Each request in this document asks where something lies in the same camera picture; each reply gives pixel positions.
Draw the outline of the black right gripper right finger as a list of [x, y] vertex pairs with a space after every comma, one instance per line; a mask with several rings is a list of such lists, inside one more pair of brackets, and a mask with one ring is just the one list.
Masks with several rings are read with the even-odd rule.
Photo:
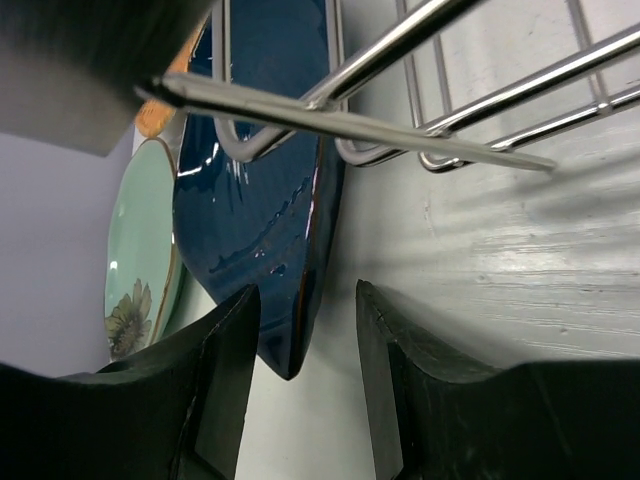
[[356, 330], [377, 478], [638, 477], [637, 361], [494, 368], [363, 280]]

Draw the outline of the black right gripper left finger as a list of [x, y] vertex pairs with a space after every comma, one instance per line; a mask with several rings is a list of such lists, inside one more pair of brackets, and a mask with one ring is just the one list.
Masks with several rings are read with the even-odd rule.
[[249, 286], [95, 373], [1, 368], [5, 479], [231, 479], [256, 360]]

